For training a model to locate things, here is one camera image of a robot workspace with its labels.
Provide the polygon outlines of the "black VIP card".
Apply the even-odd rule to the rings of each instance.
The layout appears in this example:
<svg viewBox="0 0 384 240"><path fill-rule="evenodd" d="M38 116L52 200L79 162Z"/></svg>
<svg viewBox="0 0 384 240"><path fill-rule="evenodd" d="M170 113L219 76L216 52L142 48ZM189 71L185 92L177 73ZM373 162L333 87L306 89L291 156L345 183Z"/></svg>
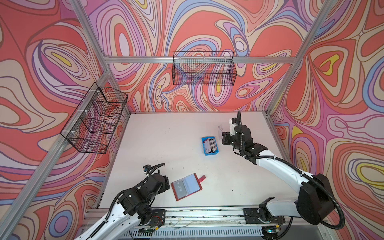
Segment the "black VIP card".
<svg viewBox="0 0 384 240"><path fill-rule="evenodd" d="M182 199L188 195L187 189L183 181L174 182L173 186L177 199Z"/></svg>

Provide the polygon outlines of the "red leather card holder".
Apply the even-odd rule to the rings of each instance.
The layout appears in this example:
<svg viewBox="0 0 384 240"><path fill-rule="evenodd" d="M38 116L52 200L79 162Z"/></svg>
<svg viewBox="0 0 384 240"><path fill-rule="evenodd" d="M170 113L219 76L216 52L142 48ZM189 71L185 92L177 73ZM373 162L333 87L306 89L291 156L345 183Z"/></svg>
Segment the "red leather card holder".
<svg viewBox="0 0 384 240"><path fill-rule="evenodd" d="M197 193L197 192L199 192L199 191L201 191L201 190L203 189L201 183L202 183L205 179L206 179L206 176L205 176L205 175L203 175L203 176L201 176L200 178L198 178L197 174L194 173L194 174L191 174L191 175L189 175L189 176L186 176L186 177L184 177L184 178L182 178L182 179L180 179L180 180L177 180L177 181L183 181L183 182L184 182L185 187L186 187L187 192L188 192L188 195L187 195L186 197L188 197L188 196L193 195L193 194L195 194L195 193ZM184 198L182 198L182 199L177 199L177 198L176 198L173 183L174 183L174 182L171 183L171 188L172 188L172 190L173 190L173 193L174 193L174 196L175 196L176 201L180 201L180 200L186 198L186 197L184 197Z"/></svg>

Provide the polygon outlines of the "blue plastic tray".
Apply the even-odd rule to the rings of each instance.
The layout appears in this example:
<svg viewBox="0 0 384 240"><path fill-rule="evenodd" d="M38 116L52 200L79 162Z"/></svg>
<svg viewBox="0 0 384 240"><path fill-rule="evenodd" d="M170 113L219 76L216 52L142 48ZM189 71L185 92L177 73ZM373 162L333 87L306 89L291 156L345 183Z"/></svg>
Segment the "blue plastic tray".
<svg viewBox="0 0 384 240"><path fill-rule="evenodd" d="M217 141L213 136L203 137L202 145L205 156L216 155L219 152Z"/></svg>

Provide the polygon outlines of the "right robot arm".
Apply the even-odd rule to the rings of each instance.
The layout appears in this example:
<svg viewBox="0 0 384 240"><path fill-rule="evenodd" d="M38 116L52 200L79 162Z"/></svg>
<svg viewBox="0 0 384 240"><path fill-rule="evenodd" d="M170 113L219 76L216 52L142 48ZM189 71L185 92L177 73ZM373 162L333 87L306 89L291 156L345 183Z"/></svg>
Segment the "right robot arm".
<svg viewBox="0 0 384 240"><path fill-rule="evenodd" d="M266 169L295 191L295 197L281 200L271 197L265 204L269 215L300 217L309 224L322 224L333 230L345 226L345 214L326 176L301 170L255 143L246 125L232 124L222 137L222 144L232 146L236 155Z"/></svg>

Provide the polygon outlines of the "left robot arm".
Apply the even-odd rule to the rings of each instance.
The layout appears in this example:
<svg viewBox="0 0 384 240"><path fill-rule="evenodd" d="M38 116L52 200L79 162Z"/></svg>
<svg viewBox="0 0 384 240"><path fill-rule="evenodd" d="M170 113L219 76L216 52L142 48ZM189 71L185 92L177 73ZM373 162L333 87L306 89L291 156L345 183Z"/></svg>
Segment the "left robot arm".
<svg viewBox="0 0 384 240"><path fill-rule="evenodd" d="M117 240L125 232L149 223L156 196L170 189L169 179L160 171L164 165L144 166L145 179L132 188L120 191L107 213L77 239Z"/></svg>

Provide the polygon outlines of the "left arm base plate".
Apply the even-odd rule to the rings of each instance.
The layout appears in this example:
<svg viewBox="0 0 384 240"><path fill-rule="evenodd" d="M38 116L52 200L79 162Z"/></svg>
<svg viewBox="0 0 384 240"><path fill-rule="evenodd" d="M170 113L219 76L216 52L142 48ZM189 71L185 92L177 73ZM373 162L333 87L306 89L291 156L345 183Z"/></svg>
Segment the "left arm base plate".
<svg viewBox="0 0 384 240"><path fill-rule="evenodd" d="M166 210L154 209L146 213L140 221L142 226L160 227L165 223Z"/></svg>

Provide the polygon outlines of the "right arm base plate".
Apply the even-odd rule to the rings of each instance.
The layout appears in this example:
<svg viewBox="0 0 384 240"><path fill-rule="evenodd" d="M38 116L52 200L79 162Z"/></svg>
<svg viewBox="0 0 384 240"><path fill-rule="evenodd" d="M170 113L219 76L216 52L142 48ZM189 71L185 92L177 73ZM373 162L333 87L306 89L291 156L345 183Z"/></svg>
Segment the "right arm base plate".
<svg viewBox="0 0 384 240"><path fill-rule="evenodd" d="M284 217L274 217L265 208L244 208L241 217L245 218L246 224L284 224Z"/></svg>

